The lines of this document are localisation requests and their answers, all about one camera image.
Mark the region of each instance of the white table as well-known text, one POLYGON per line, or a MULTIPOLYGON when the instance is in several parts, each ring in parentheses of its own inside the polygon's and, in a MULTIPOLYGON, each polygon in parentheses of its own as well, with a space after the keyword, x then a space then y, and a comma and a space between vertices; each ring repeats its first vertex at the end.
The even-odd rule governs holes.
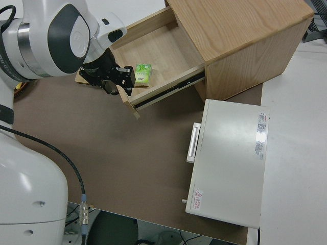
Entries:
MULTIPOLYGON (((270 123, 261 244, 327 241, 327 44, 301 43, 285 72, 264 83, 270 123)), ((248 245, 256 244, 250 229, 248 245)))

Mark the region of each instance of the drawer handle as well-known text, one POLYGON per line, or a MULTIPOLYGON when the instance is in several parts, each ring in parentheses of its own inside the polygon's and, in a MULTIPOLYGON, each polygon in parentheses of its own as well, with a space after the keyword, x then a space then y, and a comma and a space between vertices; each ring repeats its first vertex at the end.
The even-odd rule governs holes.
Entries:
POLYGON ((199 133, 200 133, 201 124, 193 123, 193 129, 191 134, 190 147, 188 152, 188 157, 186 159, 189 163, 194 163, 196 147, 198 145, 199 133))

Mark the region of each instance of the warning label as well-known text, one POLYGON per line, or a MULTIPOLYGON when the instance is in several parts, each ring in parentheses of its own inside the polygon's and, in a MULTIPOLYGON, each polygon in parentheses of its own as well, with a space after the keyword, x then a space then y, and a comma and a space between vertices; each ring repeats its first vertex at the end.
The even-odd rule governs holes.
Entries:
POLYGON ((203 191, 202 190, 195 190, 193 196, 194 196, 194 201, 193 201, 192 208, 195 209, 195 210, 200 210, 203 191))

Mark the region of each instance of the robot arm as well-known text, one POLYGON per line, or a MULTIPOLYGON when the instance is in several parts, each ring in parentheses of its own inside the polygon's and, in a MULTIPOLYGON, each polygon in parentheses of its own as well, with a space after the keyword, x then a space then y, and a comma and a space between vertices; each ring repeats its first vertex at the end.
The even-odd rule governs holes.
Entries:
MULTIPOLYGON (((114 84, 131 93, 132 67, 120 68, 107 49, 126 34, 113 14, 96 20, 85 0, 23 0, 24 17, 0 21, 0 220, 3 241, 13 244, 62 242, 67 205, 67 182, 50 159, 22 146, 12 134, 13 88, 18 82, 65 76, 83 67, 92 85, 115 93, 114 84)), ((87 205, 82 195, 82 211, 87 205)), ((87 217, 82 219, 87 224, 87 217)))
POLYGON ((11 78, 64 76, 83 67, 80 74, 91 85, 116 94, 116 84, 131 94, 133 68, 120 68, 107 50, 127 32, 113 13, 96 20, 85 0, 23 0, 23 6, 23 18, 2 32, 2 59, 9 65, 1 68, 11 78))

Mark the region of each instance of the sticker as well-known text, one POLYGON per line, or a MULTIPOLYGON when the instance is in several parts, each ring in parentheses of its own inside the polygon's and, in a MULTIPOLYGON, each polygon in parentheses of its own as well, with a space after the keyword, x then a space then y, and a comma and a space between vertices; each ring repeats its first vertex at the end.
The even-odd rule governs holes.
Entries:
POLYGON ((258 116, 258 126, 256 128, 255 136, 255 154, 260 160, 265 158, 266 151, 266 138, 267 138, 267 115, 260 113, 258 116))
POLYGON ((193 201, 192 208, 195 209, 195 210, 200 210, 203 191, 202 190, 195 190, 193 196, 194 196, 194 201, 193 201))

